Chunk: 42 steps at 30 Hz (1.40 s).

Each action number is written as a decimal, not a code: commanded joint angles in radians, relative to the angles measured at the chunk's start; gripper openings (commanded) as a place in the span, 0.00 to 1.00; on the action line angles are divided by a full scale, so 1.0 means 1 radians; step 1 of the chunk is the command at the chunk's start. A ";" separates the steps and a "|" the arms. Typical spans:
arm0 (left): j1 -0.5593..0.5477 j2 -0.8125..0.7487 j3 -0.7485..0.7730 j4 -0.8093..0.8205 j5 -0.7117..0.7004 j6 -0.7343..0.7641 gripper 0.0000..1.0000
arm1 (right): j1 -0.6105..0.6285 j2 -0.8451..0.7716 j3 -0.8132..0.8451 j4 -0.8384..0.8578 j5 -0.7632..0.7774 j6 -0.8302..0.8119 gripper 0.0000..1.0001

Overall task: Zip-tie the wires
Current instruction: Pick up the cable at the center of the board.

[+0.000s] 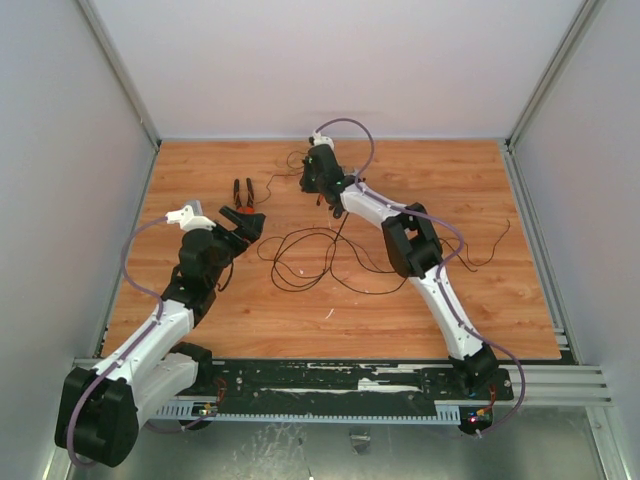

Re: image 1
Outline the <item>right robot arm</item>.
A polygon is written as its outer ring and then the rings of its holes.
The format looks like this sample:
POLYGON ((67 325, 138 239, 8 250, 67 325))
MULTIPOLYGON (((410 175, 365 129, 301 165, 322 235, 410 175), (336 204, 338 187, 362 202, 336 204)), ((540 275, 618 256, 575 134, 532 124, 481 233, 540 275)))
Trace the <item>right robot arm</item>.
POLYGON ((424 206, 394 202, 356 175, 346 174, 327 143, 311 146, 303 165, 303 192, 317 194, 334 217, 355 215, 381 231, 394 272, 410 281, 439 326, 455 371, 456 391, 466 398, 478 397, 489 387, 498 361, 456 296, 433 218, 424 206))

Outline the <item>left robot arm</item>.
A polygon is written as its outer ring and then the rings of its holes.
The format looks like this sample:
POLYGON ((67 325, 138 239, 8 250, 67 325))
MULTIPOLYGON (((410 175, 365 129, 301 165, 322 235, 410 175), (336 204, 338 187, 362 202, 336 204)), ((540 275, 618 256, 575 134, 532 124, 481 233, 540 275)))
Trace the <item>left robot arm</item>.
POLYGON ((260 239, 266 221, 262 213, 229 207, 220 212, 232 229, 205 216, 196 201, 137 228, 142 233, 159 224, 178 226, 178 263, 162 293, 122 273, 130 286, 154 299, 153 311, 112 354, 66 376, 54 441, 74 466, 119 465, 160 407, 186 389, 200 395, 214 385, 210 351, 179 342, 225 290, 221 276, 232 274, 235 260, 260 239))

